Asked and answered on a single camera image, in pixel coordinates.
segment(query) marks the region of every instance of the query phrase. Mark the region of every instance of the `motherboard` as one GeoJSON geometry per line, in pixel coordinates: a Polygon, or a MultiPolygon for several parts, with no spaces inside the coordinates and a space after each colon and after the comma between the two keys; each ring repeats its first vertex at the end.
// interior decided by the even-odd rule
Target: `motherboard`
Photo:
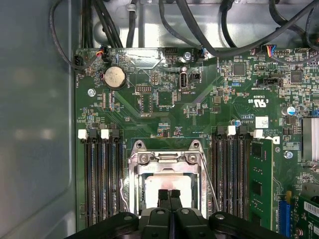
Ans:
{"type": "MultiPolygon", "coordinates": [[[[77,50],[76,63],[97,51],[77,50]]],[[[319,198],[302,193],[319,183],[317,61],[285,65],[263,48],[230,58],[106,48],[75,84],[78,230],[140,215],[160,189],[177,189],[206,218],[221,210],[289,238],[319,236],[319,198]]]]}

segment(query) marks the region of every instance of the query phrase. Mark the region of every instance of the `usb port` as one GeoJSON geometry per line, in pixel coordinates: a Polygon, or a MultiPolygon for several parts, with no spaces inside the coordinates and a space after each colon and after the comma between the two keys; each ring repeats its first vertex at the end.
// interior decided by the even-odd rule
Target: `usb port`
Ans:
{"type": "Polygon", "coordinates": [[[181,72],[179,75],[179,88],[186,88],[188,86],[188,78],[185,72],[181,72]]]}

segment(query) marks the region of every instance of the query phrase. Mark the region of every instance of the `black cable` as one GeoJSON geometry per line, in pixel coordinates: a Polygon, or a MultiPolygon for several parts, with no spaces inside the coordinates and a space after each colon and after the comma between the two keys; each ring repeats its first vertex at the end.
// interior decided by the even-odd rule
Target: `black cable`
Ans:
{"type": "MultiPolygon", "coordinates": [[[[278,12],[277,8],[276,8],[276,0],[269,0],[269,13],[271,15],[271,17],[273,18],[273,20],[279,25],[279,26],[282,26],[284,24],[286,24],[288,21],[283,17],[281,16],[281,14],[278,12]]],[[[306,33],[305,31],[301,28],[301,27],[298,27],[297,25],[292,25],[288,28],[289,30],[291,31],[294,31],[296,34],[298,34],[304,45],[306,46],[307,45],[307,42],[306,42],[306,33]]]]}
{"type": "Polygon", "coordinates": [[[308,15],[308,18],[307,18],[307,22],[306,22],[306,40],[307,40],[307,44],[309,45],[309,47],[311,47],[312,49],[316,50],[319,52],[319,47],[314,45],[311,41],[310,41],[310,33],[309,33],[309,28],[310,28],[310,22],[311,22],[311,17],[313,16],[313,13],[314,13],[314,9],[312,9],[308,15]]]}
{"type": "Polygon", "coordinates": [[[82,12],[81,12],[81,48],[85,48],[87,45],[87,0],[82,1],[82,12]]]}
{"type": "Polygon", "coordinates": [[[93,48],[92,0],[87,0],[86,16],[87,46],[88,48],[93,48]]]}
{"type": "Polygon", "coordinates": [[[173,35],[174,37],[178,38],[179,40],[185,42],[186,44],[195,47],[197,49],[202,49],[202,47],[190,40],[188,40],[187,38],[183,37],[182,35],[180,35],[177,31],[175,31],[170,25],[169,23],[166,21],[165,19],[165,7],[164,7],[164,2],[163,0],[159,0],[159,14],[160,14],[160,19],[162,24],[164,25],[164,27],[166,28],[166,30],[173,35]]]}
{"type": "Polygon", "coordinates": [[[102,0],[93,0],[97,3],[97,5],[99,6],[100,10],[102,11],[105,21],[107,23],[107,25],[109,26],[112,35],[114,37],[115,43],[117,44],[117,46],[119,48],[123,48],[123,44],[121,42],[120,36],[118,31],[116,30],[115,24],[113,22],[113,19],[111,18],[111,15],[109,14],[109,11],[106,9],[104,3],[102,2],[102,0]]]}
{"type": "Polygon", "coordinates": [[[226,42],[228,43],[228,45],[230,47],[237,47],[235,45],[235,43],[233,42],[233,40],[231,39],[229,32],[228,32],[228,27],[227,27],[227,10],[223,10],[221,12],[221,30],[223,32],[224,38],[226,40],[226,42]]]}
{"type": "Polygon", "coordinates": [[[56,49],[58,50],[59,54],[61,55],[62,59],[72,68],[77,69],[77,70],[84,70],[86,68],[88,68],[89,66],[92,65],[92,63],[96,60],[97,56],[93,56],[86,65],[84,66],[77,66],[75,65],[73,62],[71,62],[66,55],[63,52],[63,49],[59,43],[58,37],[56,35],[55,32],[55,26],[54,26],[54,12],[56,10],[56,8],[59,6],[59,4],[62,2],[63,0],[57,0],[50,8],[49,11],[49,27],[50,27],[50,32],[53,38],[53,42],[54,45],[56,47],[56,49]]]}
{"type": "Polygon", "coordinates": [[[108,41],[109,41],[109,44],[112,48],[117,48],[117,45],[115,44],[115,41],[113,39],[113,36],[112,36],[112,33],[111,33],[111,30],[109,29],[109,26],[107,25],[105,19],[104,19],[104,16],[102,14],[102,11],[100,10],[97,2],[95,0],[92,1],[93,3],[93,6],[96,10],[96,13],[98,14],[98,17],[101,21],[101,24],[103,26],[103,29],[104,29],[104,32],[105,32],[105,35],[106,37],[108,38],[108,41]]]}
{"type": "Polygon", "coordinates": [[[197,38],[197,40],[207,49],[207,51],[212,54],[213,56],[217,57],[229,57],[229,56],[235,56],[239,55],[243,52],[249,51],[252,48],[258,47],[260,45],[264,45],[267,42],[275,39],[280,34],[282,34],[285,30],[288,29],[288,27],[295,24],[296,21],[298,21],[302,16],[304,16],[308,11],[310,11],[312,8],[314,8],[316,5],[319,4],[319,0],[314,0],[310,4],[308,4],[304,9],[302,9],[299,13],[297,13],[292,19],[290,19],[286,24],[276,29],[276,31],[272,32],[271,34],[263,37],[262,39],[253,42],[247,46],[236,48],[234,50],[229,51],[216,51],[215,48],[213,48],[207,38],[204,36],[202,31],[200,30],[193,14],[191,13],[188,4],[186,0],[176,0],[177,5],[183,15],[183,18],[188,25],[191,32],[194,34],[194,36],[197,38]]]}
{"type": "MultiPolygon", "coordinates": [[[[313,12],[315,10],[315,8],[313,8],[309,15],[308,15],[308,18],[307,18],[307,22],[306,22],[306,40],[307,40],[307,44],[314,50],[316,51],[319,51],[319,47],[314,45],[311,41],[310,41],[310,38],[309,38],[309,28],[310,28],[310,22],[311,22],[311,18],[312,18],[312,15],[313,15],[313,12]]],[[[283,64],[286,64],[286,65],[301,65],[301,64],[306,64],[306,63],[309,63],[309,62],[312,62],[314,60],[317,60],[319,59],[319,53],[317,55],[314,55],[308,59],[305,59],[303,61],[285,61],[283,60],[282,58],[276,58],[276,57],[272,57],[271,59],[277,61],[277,62],[280,62],[280,63],[283,63],[283,64]]]]}
{"type": "MultiPolygon", "coordinates": [[[[137,3],[137,0],[131,1],[131,4],[136,5],[136,3],[137,3]]],[[[136,27],[136,12],[130,11],[130,13],[129,13],[129,33],[128,33],[128,38],[126,39],[126,47],[127,48],[133,47],[135,27],[136,27]]]]}

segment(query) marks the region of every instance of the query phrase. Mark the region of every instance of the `ram slot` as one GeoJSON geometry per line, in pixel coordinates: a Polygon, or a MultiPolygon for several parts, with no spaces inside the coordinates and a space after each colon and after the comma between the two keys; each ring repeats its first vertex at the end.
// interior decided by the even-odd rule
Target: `ram slot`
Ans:
{"type": "Polygon", "coordinates": [[[94,140],[91,142],[91,153],[90,153],[90,172],[91,172],[91,205],[92,205],[92,224],[96,224],[96,216],[97,216],[97,205],[96,205],[96,190],[97,190],[97,180],[96,180],[96,171],[97,171],[97,149],[96,143],[94,140]]]}
{"type": "Polygon", "coordinates": [[[236,155],[236,140],[234,139],[234,136],[227,138],[227,155],[226,155],[226,171],[227,171],[227,189],[226,189],[226,195],[227,195],[227,212],[230,214],[234,214],[235,211],[237,211],[237,207],[235,206],[236,201],[236,193],[234,190],[236,189],[237,180],[236,180],[236,170],[234,168],[237,160],[236,155]]]}
{"type": "MultiPolygon", "coordinates": [[[[211,181],[215,190],[215,195],[217,198],[218,205],[220,206],[220,193],[219,193],[219,178],[218,178],[218,169],[219,169],[219,164],[218,164],[218,140],[216,136],[212,135],[212,151],[211,151],[211,181]]],[[[215,208],[215,204],[212,204],[212,211],[215,213],[217,212],[215,208]]]]}
{"type": "Polygon", "coordinates": [[[122,205],[122,200],[120,196],[120,179],[122,175],[122,168],[121,164],[122,162],[122,157],[121,157],[121,143],[119,138],[114,139],[114,169],[113,169],[113,175],[114,175],[114,186],[115,186],[115,191],[114,191],[114,204],[116,206],[116,213],[122,212],[123,211],[123,205],[122,205]]]}
{"type": "Polygon", "coordinates": [[[102,140],[101,142],[101,150],[102,150],[102,168],[101,168],[101,175],[102,175],[102,209],[101,209],[101,214],[102,214],[102,219],[105,220],[108,216],[108,212],[107,212],[107,204],[106,204],[106,187],[107,187],[107,183],[106,183],[106,155],[107,155],[107,141],[102,140]]]}
{"type": "Polygon", "coordinates": [[[233,172],[233,215],[237,215],[238,213],[238,173],[237,173],[237,164],[238,164],[238,136],[235,135],[233,139],[233,147],[232,147],[232,157],[233,157],[233,165],[232,165],[232,172],[233,172]]]}
{"type": "Polygon", "coordinates": [[[92,170],[90,142],[84,143],[84,191],[85,191],[85,226],[92,225],[92,170]]]}
{"type": "Polygon", "coordinates": [[[246,136],[240,135],[238,137],[238,164],[237,164],[237,178],[238,178],[238,190],[237,190],[237,216],[243,219],[248,217],[248,178],[247,178],[247,143],[246,136]]]}
{"type": "Polygon", "coordinates": [[[106,200],[107,200],[107,217],[114,215],[114,205],[113,205],[113,156],[112,156],[112,138],[106,142],[106,200]]]}
{"type": "Polygon", "coordinates": [[[222,140],[222,181],[223,181],[223,200],[222,200],[222,205],[223,205],[223,212],[228,211],[228,140],[224,137],[222,140]]]}
{"type": "Polygon", "coordinates": [[[101,139],[95,142],[96,151],[96,206],[97,206],[97,222],[103,220],[103,202],[104,202],[104,173],[103,173],[103,148],[101,139]]]}

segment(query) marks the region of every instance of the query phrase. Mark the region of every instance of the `screw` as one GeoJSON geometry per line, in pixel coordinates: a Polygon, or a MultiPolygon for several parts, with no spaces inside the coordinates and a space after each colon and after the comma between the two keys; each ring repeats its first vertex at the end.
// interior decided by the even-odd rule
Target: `screw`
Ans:
{"type": "Polygon", "coordinates": [[[149,162],[149,157],[146,154],[142,154],[140,156],[140,162],[141,163],[148,163],[149,162]]]}
{"type": "Polygon", "coordinates": [[[188,210],[188,209],[182,209],[182,210],[181,210],[181,213],[183,213],[183,214],[189,214],[189,210],[188,210]]]}
{"type": "Polygon", "coordinates": [[[181,69],[180,69],[181,72],[186,72],[187,71],[187,67],[186,66],[183,66],[181,69]]]}
{"type": "Polygon", "coordinates": [[[184,53],[183,58],[184,58],[185,61],[190,61],[190,60],[191,60],[191,53],[188,52],[188,51],[186,51],[186,52],[184,53]]]}
{"type": "Polygon", "coordinates": [[[90,97],[95,96],[95,90],[94,90],[94,89],[89,89],[89,90],[88,90],[88,95],[89,95],[90,97]]]}
{"type": "Polygon", "coordinates": [[[217,214],[215,217],[217,219],[219,219],[219,220],[224,220],[225,219],[225,217],[223,215],[221,215],[221,214],[217,214]]]}
{"type": "Polygon", "coordinates": [[[291,151],[286,151],[286,152],[284,153],[284,157],[285,157],[286,159],[291,159],[291,158],[293,158],[293,156],[294,156],[294,154],[293,154],[291,151]]]}
{"type": "Polygon", "coordinates": [[[131,216],[126,216],[126,217],[124,217],[124,220],[126,220],[126,221],[131,220],[131,219],[132,219],[131,216]]]}
{"type": "Polygon", "coordinates": [[[197,157],[196,157],[196,155],[191,154],[191,155],[188,157],[188,162],[190,162],[190,163],[196,163],[196,162],[197,162],[197,157]]]}

